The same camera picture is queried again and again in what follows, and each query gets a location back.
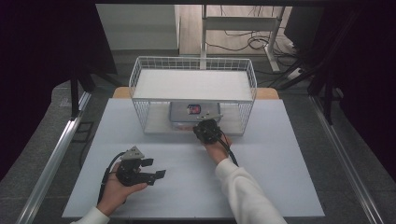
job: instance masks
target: wrist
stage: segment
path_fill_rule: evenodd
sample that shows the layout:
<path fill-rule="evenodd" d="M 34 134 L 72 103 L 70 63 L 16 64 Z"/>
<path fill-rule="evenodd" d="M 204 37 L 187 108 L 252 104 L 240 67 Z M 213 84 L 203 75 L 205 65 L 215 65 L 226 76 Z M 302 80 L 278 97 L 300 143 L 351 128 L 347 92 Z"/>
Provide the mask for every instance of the wrist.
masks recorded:
<path fill-rule="evenodd" d="M 102 203 L 99 202 L 98 205 L 96 205 L 96 208 L 103 213 L 104 215 L 106 215 L 107 217 L 109 217 L 111 214 L 113 214 L 113 212 L 116 210 L 116 207 L 109 205 L 108 203 Z"/>
<path fill-rule="evenodd" d="M 213 161 L 215 162 L 216 165 L 218 165 L 219 163 L 221 163 L 222 161 L 224 161 L 225 159 L 227 159 L 227 156 L 221 156 L 221 157 L 217 157 L 217 158 L 213 158 Z"/>

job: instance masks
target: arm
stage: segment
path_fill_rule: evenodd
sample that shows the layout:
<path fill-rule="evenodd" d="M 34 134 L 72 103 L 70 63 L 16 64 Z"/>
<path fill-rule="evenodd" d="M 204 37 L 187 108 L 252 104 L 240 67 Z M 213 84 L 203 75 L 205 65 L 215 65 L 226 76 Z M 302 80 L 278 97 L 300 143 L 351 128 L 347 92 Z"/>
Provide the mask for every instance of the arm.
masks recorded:
<path fill-rule="evenodd" d="M 126 198 L 139 190 L 145 189 L 148 184 L 136 184 L 131 187 L 123 186 L 116 177 L 117 169 L 120 164 L 116 163 L 113 167 L 111 174 L 108 176 L 108 180 L 105 186 L 105 191 L 102 200 L 93 207 L 90 212 L 74 224 L 106 224 L 110 218 L 109 216 L 120 207 L 126 200 Z"/>
<path fill-rule="evenodd" d="M 221 138 L 231 145 L 231 139 L 224 135 Z M 205 148 L 218 165 L 216 176 L 221 181 L 222 191 L 228 198 L 237 223 L 286 223 L 253 176 L 233 164 L 220 143 L 205 145 Z"/>

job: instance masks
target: aluminum rail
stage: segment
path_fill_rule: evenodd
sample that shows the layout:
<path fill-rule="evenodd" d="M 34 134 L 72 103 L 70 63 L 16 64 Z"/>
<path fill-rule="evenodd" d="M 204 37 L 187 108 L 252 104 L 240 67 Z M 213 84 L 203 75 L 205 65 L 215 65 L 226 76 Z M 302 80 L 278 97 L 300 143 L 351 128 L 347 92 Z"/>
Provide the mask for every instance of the aluminum rail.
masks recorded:
<path fill-rule="evenodd" d="M 40 208 L 41 203 L 44 200 L 44 197 L 47 194 L 48 189 L 50 188 L 50 184 L 52 183 L 53 178 L 58 171 L 58 168 L 64 158 L 64 154 L 73 139 L 73 135 L 76 132 L 76 129 L 81 122 L 82 115 L 84 113 L 84 109 L 89 102 L 91 95 L 87 92 L 84 92 L 79 100 L 79 113 L 74 120 L 69 120 L 64 128 L 64 132 L 62 133 L 59 141 L 53 149 L 51 156 L 49 157 L 49 161 L 44 167 L 41 176 L 38 178 L 37 183 L 35 184 L 35 188 L 29 196 L 25 206 L 23 207 L 20 216 L 17 219 L 16 223 L 32 223 L 35 219 L 35 215 L 37 214 L 38 209 Z"/>
<path fill-rule="evenodd" d="M 379 214 L 378 208 L 375 205 L 373 197 L 370 194 L 370 191 L 366 188 L 361 177 L 359 176 L 358 172 L 355 169 L 351 159 L 347 155 L 347 151 L 344 148 L 343 144 L 341 143 L 337 132 L 335 131 L 332 125 L 329 125 L 326 118 L 322 114 L 322 106 L 320 104 L 319 98 L 317 96 L 309 96 L 314 108 L 317 112 L 319 117 L 320 123 L 323 126 L 323 129 L 327 136 L 329 137 L 330 141 L 332 142 L 332 147 L 334 148 L 335 154 L 337 155 L 341 165 L 346 172 L 346 176 L 355 191 L 358 200 L 361 203 L 361 207 L 364 210 L 367 218 L 369 219 L 370 223 L 372 224 L 379 224 L 384 223 L 384 220 Z"/>

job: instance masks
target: desk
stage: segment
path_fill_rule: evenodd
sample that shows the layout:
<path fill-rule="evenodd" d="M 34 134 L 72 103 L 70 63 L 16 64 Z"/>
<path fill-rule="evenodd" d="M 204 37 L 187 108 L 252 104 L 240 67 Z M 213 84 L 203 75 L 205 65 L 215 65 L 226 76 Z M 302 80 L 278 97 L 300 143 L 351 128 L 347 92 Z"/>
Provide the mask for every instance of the desk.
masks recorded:
<path fill-rule="evenodd" d="M 260 92 L 274 97 L 272 89 Z M 120 150 L 137 145 L 154 159 L 150 171 L 166 169 L 166 175 L 153 187 L 129 197 L 113 217 L 233 218 L 214 176 L 215 165 L 193 132 L 143 134 L 132 101 L 127 94 L 123 96 L 126 98 L 107 102 L 64 217 L 84 216 L 97 200 L 100 186 L 93 183 L 101 181 L 109 161 Z M 324 216 L 282 100 L 255 101 L 245 134 L 233 136 L 232 149 L 238 163 L 255 176 L 283 216 Z"/>
<path fill-rule="evenodd" d="M 128 87 L 118 87 L 114 91 L 113 98 L 125 99 L 131 98 Z M 277 91 L 273 88 L 258 88 L 256 93 L 258 100 L 277 100 L 279 96 Z"/>

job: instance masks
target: white shelf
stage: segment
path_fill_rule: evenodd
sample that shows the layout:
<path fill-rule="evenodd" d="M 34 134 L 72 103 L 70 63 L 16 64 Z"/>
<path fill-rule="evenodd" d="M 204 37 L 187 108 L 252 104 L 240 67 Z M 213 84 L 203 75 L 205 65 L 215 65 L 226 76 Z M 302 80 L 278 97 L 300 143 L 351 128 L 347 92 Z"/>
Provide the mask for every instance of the white shelf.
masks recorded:
<path fill-rule="evenodd" d="M 133 99 L 251 103 L 246 71 L 142 69 Z"/>

